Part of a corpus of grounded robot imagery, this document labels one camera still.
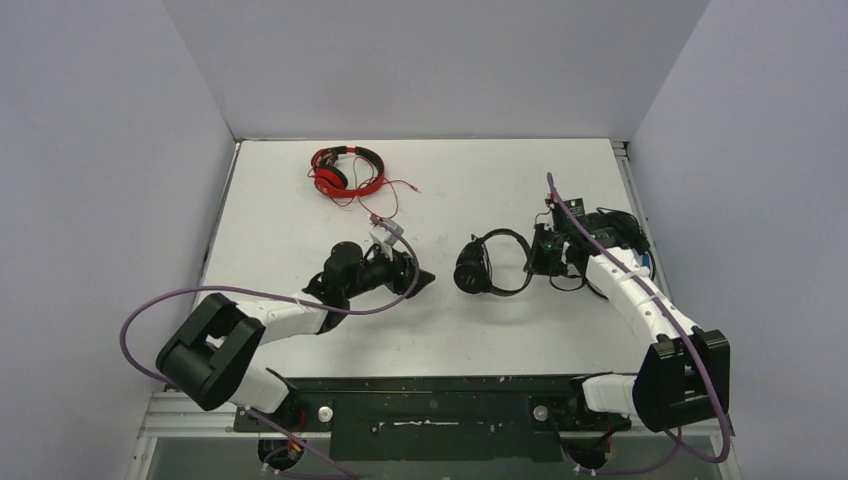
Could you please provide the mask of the small black headphones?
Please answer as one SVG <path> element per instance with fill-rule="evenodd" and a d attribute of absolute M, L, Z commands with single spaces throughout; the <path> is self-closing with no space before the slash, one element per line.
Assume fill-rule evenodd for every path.
<path fill-rule="evenodd" d="M 494 237 L 513 238 L 525 254 L 525 260 L 531 257 L 531 246 L 524 236 L 508 228 L 497 228 L 483 236 L 471 236 L 471 241 L 460 251 L 453 272 L 454 284 L 464 293 L 476 295 L 489 293 L 498 297 L 511 297 L 525 290 L 532 281 L 533 274 L 526 273 L 523 284 L 517 289 L 502 289 L 493 283 L 491 258 L 486 242 Z"/>

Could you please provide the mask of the large black blue headphones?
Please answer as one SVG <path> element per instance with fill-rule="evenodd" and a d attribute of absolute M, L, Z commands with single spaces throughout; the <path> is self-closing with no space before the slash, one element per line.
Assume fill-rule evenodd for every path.
<path fill-rule="evenodd" d="M 616 232 L 618 243 L 635 250 L 643 265 L 648 267 L 650 279 L 656 279 L 656 260 L 650 242 L 645 230 L 632 213 L 598 207 L 589 214 L 589 219 L 597 226 L 612 228 Z"/>

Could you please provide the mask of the red headphones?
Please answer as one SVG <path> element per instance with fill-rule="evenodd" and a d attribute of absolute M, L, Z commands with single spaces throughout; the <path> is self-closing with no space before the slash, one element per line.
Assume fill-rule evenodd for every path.
<path fill-rule="evenodd" d="M 336 206 L 347 208 L 358 204 L 371 215 L 378 213 L 366 205 L 365 199 L 387 187 L 394 207 L 389 214 L 382 215 L 385 219 L 394 219 L 400 213 L 398 185 L 420 192 L 411 182 L 389 178 L 382 156 L 363 146 L 342 145 L 317 150 L 310 159 L 306 176 L 315 190 Z"/>

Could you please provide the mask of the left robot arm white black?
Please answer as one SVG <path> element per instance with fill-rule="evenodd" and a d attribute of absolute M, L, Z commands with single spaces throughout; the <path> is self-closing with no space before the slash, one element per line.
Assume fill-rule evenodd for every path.
<path fill-rule="evenodd" d="M 349 315 L 351 299 L 385 287 L 400 298 L 417 295 L 434 274 L 412 256 L 374 244 L 336 244 L 316 274 L 292 301 L 236 301 L 207 295 L 166 342 L 156 358 L 165 378 L 205 411 L 225 403 L 247 406 L 276 430 L 298 419 L 292 386 L 256 359 L 266 344 L 298 335 L 320 335 Z"/>

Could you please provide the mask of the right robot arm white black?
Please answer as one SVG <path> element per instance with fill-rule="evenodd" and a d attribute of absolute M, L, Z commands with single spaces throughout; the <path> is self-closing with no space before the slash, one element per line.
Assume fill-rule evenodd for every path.
<path fill-rule="evenodd" d="M 589 428 L 605 414 L 636 416 L 653 432 L 725 416 L 730 345 L 683 315 L 653 281 L 647 237 L 629 213 L 599 209 L 577 229 L 560 208 L 534 226 L 528 272 L 549 278 L 575 269 L 583 285 L 608 300 L 647 351 L 635 374 L 574 380 L 568 419 Z"/>

